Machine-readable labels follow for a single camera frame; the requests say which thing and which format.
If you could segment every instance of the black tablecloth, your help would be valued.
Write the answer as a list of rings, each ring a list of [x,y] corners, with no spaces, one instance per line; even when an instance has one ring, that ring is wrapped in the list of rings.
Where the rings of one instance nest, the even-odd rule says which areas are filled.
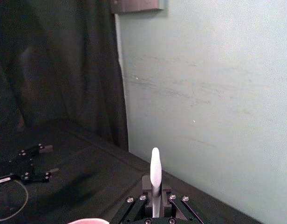
[[[27,185],[26,207],[4,224],[66,224],[77,219],[100,217],[110,221],[127,196],[141,194],[141,178],[149,164],[107,143],[68,120],[51,121],[29,128],[21,135],[0,142],[0,161],[9,160],[19,149],[38,143],[53,145],[54,151],[34,159],[39,171],[52,168],[49,183]],[[164,172],[173,192],[187,194],[217,224],[258,223],[204,192]],[[10,214],[24,201],[24,191],[16,183],[0,186],[0,203],[9,195],[11,205],[0,209]]]

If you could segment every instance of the bolt head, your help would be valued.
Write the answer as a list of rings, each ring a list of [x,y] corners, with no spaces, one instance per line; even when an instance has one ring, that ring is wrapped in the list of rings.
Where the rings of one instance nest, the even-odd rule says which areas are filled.
[[[139,199],[142,200],[142,201],[145,200],[146,198],[147,198],[146,195],[141,195],[141,196],[139,197]]]
[[[170,219],[169,219],[169,223],[170,223],[170,224],[176,224],[176,220],[175,220],[174,218],[170,218]]]
[[[131,202],[133,202],[133,201],[134,201],[134,197],[128,197],[128,198],[127,198],[127,202],[128,202],[128,203],[131,203]]]
[[[170,195],[170,199],[171,200],[174,200],[174,199],[176,199],[177,197],[176,197],[176,195]]]
[[[152,223],[152,220],[149,218],[144,221],[144,224],[151,224],[151,223]]]
[[[188,197],[187,195],[184,195],[184,196],[182,197],[182,201],[183,201],[183,202],[189,201],[189,197]]]

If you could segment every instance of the wall mounted box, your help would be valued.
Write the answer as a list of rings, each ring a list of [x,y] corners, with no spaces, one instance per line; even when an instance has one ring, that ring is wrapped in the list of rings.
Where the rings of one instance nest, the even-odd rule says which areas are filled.
[[[111,12],[127,13],[147,10],[161,10],[165,0],[111,0]]]

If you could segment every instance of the pink object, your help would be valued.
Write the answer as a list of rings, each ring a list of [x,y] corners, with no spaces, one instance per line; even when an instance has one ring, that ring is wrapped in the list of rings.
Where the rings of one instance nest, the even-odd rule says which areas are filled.
[[[68,224],[109,224],[109,222],[101,218],[84,218]]]

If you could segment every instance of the white cable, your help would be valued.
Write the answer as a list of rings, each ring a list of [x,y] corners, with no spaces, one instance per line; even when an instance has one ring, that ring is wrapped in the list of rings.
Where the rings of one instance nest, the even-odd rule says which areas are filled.
[[[22,186],[22,188],[24,189],[24,191],[26,192],[26,195],[27,195],[26,200],[25,200],[24,204],[22,205],[22,207],[21,207],[17,212],[15,212],[13,215],[11,215],[11,216],[9,216],[9,217],[7,217],[7,218],[2,218],[2,219],[0,219],[0,222],[6,221],[6,220],[11,219],[12,217],[16,216],[18,213],[20,213],[20,212],[24,209],[24,207],[25,207],[26,204],[27,204],[27,201],[28,201],[28,191],[27,191],[27,188],[26,188],[20,181],[15,180],[14,182],[16,182],[16,183],[18,183],[20,186]]]

